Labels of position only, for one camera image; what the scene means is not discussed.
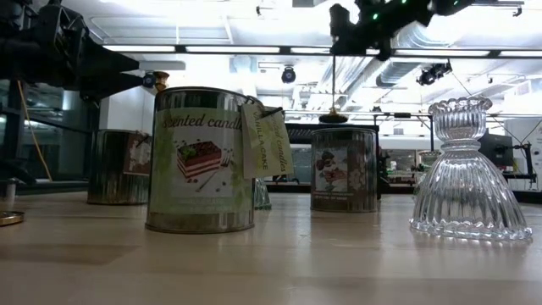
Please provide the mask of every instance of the metal tin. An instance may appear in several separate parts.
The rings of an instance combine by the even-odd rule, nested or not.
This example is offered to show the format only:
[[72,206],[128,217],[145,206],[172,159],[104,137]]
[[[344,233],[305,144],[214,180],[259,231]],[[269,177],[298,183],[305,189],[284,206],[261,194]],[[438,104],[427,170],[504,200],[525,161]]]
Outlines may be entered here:
[[[99,130],[94,136],[91,177],[87,202],[90,204],[134,205],[148,203],[149,173],[130,172],[130,146],[145,137],[129,130]],[[148,145],[150,162],[151,139]]]
[[242,177],[241,94],[175,87],[155,100],[147,228],[206,234],[254,226],[252,180]]
[[377,200],[376,132],[329,128],[312,133],[311,209],[368,213]]
[[20,224],[25,221],[25,214],[22,212],[0,211],[0,226]]

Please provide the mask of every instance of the ceiling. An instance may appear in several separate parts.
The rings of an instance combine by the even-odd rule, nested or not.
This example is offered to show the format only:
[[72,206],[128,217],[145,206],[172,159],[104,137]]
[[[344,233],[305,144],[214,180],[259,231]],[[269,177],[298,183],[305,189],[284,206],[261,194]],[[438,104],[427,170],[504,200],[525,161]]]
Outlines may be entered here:
[[[103,44],[209,44],[329,46],[329,13],[334,3],[349,8],[353,1],[302,0],[64,0],[84,15],[94,39]],[[256,6],[261,15],[256,13]],[[398,33],[398,47],[540,48],[542,4],[527,0],[516,8],[473,7],[451,17],[435,17],[429,28],[409,25]],[[137,54],[142,63],[167,63],[170,86],[215,86],[255,92],[266,104],[299,111],[327,111],[332,103],[331,59],[319,56],[235,56]],[[175,63],[185,66],[176,68]],[[453,75],[432,86],[420,86],[421,68],[431,58],[337,58],[335,101],[342,111],[426,112],[430,103],[452,97],[490,97],[494,113],[532,114],[519,108],[535,98],[542,61],[525,59],[453,59]],[[285,66],[296,81],[283,84]],[[542,108],[535,110],[542,113]],[[311,115],[302,115],[312,121]],[[299,115],[287,119],[298,120]],[[397,123],[385,122],[389,130]],[[421,128],[420,122],[412,122]]]

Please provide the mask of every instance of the black machine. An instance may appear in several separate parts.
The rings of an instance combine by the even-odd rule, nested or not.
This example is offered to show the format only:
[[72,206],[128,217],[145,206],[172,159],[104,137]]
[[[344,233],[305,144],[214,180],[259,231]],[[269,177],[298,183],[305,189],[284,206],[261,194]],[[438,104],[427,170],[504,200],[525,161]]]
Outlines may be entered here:
[[487,157],[498,168],[514,165],[513,149],[522,149],[525,161],[527,162],[527,174],[516,174],[504,172],[505,179],[529,179],[536,182],[537,175],[533,170],[533,161],[531,159],[531,143],[522,145],[512,145],[511,136],[491,135],[488,131],[478,140],[480,142],[479,151]]
[[350,22],[350,12],[335,4],[329,9],[331,36],[335,55],[366,55],[369,48],[379,50],[377,58],[391,56],[390,39],[398,30],[417,21],[429,25],[437,14],[449,16],[472,4],[495,4],[497,0],[356,0],[360,9],[357,24]]
[[46,83],[99,101],[143,85],[121,72],[139,63],[95,43],[83,16],[49,3],[35,12],[31,0],[0,0],[0,79]]
[[491,135],[486,132],[484,136],[478,139],[480,142],[479,151],[487,157],[495,166],[506,167],[514,165],[511,136]]

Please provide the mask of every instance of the yellow cable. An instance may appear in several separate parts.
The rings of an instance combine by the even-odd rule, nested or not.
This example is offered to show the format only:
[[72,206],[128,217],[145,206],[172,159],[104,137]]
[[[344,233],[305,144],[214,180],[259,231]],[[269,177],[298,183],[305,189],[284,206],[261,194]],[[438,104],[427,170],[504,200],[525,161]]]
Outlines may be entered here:
[[49,173],[49,168],[47,167],[47,163],[45,162],[45,159],[43,158],[43,155],[41,154],[40,146],[37,144],[36,135],[34,135],[34,129],[32,129],[32,123],[30,122],[30,116],[28,115],[28,108],[26,107],[25,94],[23,93],[23,87],[20,85],[20,80],[17,80],[17,86],[19,86],[20,101],[23,103],[23,108],[25,109],[26,120],[28,120],[28,126],[30,127],[30,133],[32,134],[32,139],[34,140],[34,145],[36,146],[37,154],[40,156],[41,164],[43,164],[43,168],[45,169],[45,172],[47,173],[47,177],[49,178],[49,181],[53,182],[53,178],[51,177],[51,173]]

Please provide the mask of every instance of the air duct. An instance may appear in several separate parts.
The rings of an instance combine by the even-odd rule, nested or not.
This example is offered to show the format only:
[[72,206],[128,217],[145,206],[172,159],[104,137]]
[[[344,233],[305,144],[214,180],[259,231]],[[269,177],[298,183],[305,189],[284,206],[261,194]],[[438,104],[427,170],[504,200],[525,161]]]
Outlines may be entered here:
[[[437,20],[440,25],[442,25],[442,22],[444,20]],[[448,36],[445,40],[435,39],[431,37],[427,28],[415,22],[400,30],[391,43],[393,48],[449,47],[460,35],[460,33],[456,33],[455,36]],[[391,88],[420,64],[424,64],[423,60],[419,62],[380,62],[373,58],[363,73],[358,76],[356,81],[352,82],[345,94],[351,100],[357,94],[357,91],[365,85]]]
[[[456,39],[437,41],[428,37],[427,29],[419,23],[412,23],[399,32],[392,41],[397,48],[436,48],[448,47]],[[416,69],[423,61],[418,63],[394,62],[389,64],[376,79],[377,86],[395,86],[401,78]]]
[[[357,77],[365,70],[370,58],[340,57],[336,59],[335,68],[335,93],[345,92]],[[317,92],[331,93],[333,87],[333,59],[322,75],[322,79],[316,86]]]

